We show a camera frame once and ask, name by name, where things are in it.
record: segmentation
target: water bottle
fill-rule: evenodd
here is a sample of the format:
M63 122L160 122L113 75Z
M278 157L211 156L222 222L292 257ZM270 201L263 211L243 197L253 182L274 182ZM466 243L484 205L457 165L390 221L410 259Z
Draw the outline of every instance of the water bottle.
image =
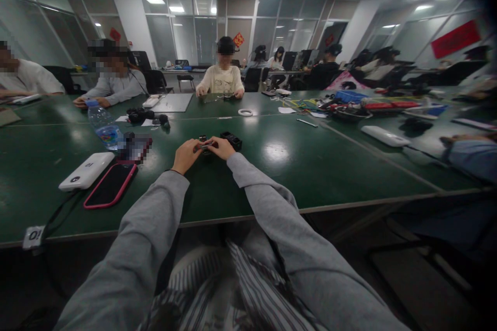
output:
M99 106L97 100L87 100L85 103L88 106L88 120L97 136L100 137L107 150L117 150L122 134L114 118L107 110Z

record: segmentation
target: black phone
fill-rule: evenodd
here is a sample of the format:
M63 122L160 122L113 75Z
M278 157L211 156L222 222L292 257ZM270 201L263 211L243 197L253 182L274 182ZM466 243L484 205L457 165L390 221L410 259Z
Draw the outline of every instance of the black phone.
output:
M95 186L83 206L94 209L115 205L137 171L136 164L114 164Z

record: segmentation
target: green table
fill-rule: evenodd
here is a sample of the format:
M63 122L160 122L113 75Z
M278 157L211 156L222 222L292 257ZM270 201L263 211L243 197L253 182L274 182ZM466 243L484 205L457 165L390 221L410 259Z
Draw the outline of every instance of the green table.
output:
M295 92L294 98L315 98L320 92ZM19 245L29 226L43 225L67 194L59 183L88 156L105 149L93 132L86 113L76 109L72 97L44 98L16 113L22 121L0 128L0 246ZM114 117L144 102L139 96L110 108ZM119 123L121 130L148 134L152 147L122 200L108 209L85 210L82 204L92 188L69 202L54 226L51 239L115 234L122 216L165 169L185 140L230 131L243 141L241 153L256 167L295 195L302 213L318 210L393 203L438 195L478 191L480 184L451 169L435 166L423 155L411 157L383 146L358 130L365 124L399 132L400 116L345 124L280 114L281 102L260 93L246 93L241 101L202 103L192 98L185 113L171 113L171 129ZM241 117L240 108L255 116ZM318 128L296 121L319 124ZM426 151L441 150L442 134L471 132L449 121L450 113L436 121L414 144ZM214 155L201 156L186 174L181 226L235 221L252 217L243 190Z

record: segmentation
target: white tape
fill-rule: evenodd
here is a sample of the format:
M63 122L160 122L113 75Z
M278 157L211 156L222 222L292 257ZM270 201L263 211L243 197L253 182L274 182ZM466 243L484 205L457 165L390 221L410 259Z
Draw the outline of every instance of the white tape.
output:
M252 110L249 110L249 109L240 109L240 110L238 110L238 115L252 116L252 115L254 115L254 113L252 112Z

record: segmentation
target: fluorescent light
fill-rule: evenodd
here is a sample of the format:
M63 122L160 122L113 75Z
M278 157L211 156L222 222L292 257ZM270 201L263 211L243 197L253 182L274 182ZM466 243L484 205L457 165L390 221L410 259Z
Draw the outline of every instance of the fluorescent light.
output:
M176 13L184 13L185 12L183 7L169 7L169 10L174 11Z
M433 5L420 5L416 8L415 11L418 11L418 10L423 10L423 9L428 9L428 8L433 8Z
M164 0L147 0L150 4L165 4Z

